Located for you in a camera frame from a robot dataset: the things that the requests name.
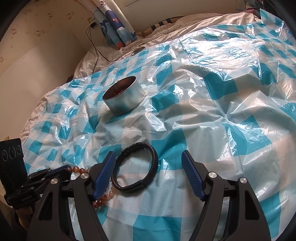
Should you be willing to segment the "round metal tin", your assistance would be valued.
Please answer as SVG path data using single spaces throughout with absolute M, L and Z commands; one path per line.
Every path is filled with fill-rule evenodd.
M 109 87 L 102 99 L 113 115 L 135 109 L 145 98 L 145 91 L 135 76 L 125 77 Z

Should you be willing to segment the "blue checkered plastic sheet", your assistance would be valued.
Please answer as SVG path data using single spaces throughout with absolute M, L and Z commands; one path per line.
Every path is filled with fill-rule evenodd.
M 144 100 L 113 115 L 102 97 L 135 76 Z M 159 156 L 145 190 L 119 191 L 98 210 L 110 240 L 188 240 L 202 202 L 181 164 L 222 178 L 245 177 L 276 240 L 295 214 L 295 38 L 261 11 L 245 25 L 215 25 L 145 48 L 48 93 L 23 132 L 27 172 L 90 168 L 137 142 Z

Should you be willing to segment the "white quilted bed cover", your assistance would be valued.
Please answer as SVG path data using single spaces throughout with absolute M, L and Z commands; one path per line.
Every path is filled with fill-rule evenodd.
M 187 33 L 195 32 L 206 27 L 215 25 L 245 25 L 259 20 L 252 13 L 241 12 L 232 14 L 194 14 L 179 18 L 175 23 L 164 24 L 156 27 L 148 36 L 138 37 L 129 46 L 115 50 L 105 45 L 97 48 L 103 52 L 99 59 L 95 56 L 95 49 L 91 48 L 78 63 L 74 78 L 83 78 L 92 74 L 93 71 L 100 71 L 113 63 L 119 63 L 132 55 L 132 52 L 139 47 L 151 47 L 167 41 L 177 39 Z

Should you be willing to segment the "round metal tin lid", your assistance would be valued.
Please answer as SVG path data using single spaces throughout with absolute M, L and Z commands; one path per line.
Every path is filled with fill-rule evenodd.
M 145 46 L 141 46 L 141 47 L 135 49 L 135 51 L 132 52 L 132 56 L 135 56 L 136 54 L 140 53 L 144 49 L 145 49 Z

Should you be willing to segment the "striped pillow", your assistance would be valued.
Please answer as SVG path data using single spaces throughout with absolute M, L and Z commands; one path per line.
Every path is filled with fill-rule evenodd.
M 167 25 L 167 24 L 173 24 L 180 18 L 182 18 L 182 16 L 176 16 L 176 17 L 173 17 L 173 18 L 168 18 L 166 20 L 163 20 L 163 21 L 161 21 L 159 23 L 156 23 L 156 24 L 152 25 L 151 27 L 149 27 L 148 29 L 146 29 L 143 32 L 138 32 L 137 35 L 142 36 L 142 37 L 146 37 L 146 36 L 150 35 L 156 28 Z

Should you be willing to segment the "blue cartoon curtain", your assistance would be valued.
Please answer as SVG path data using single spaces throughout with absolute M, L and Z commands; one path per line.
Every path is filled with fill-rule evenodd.
M 96 5 L 95 18 L 109 45 L 116 49 L 125 47 L 137 40 L 137 35 L 115 1 L 93 1 Z

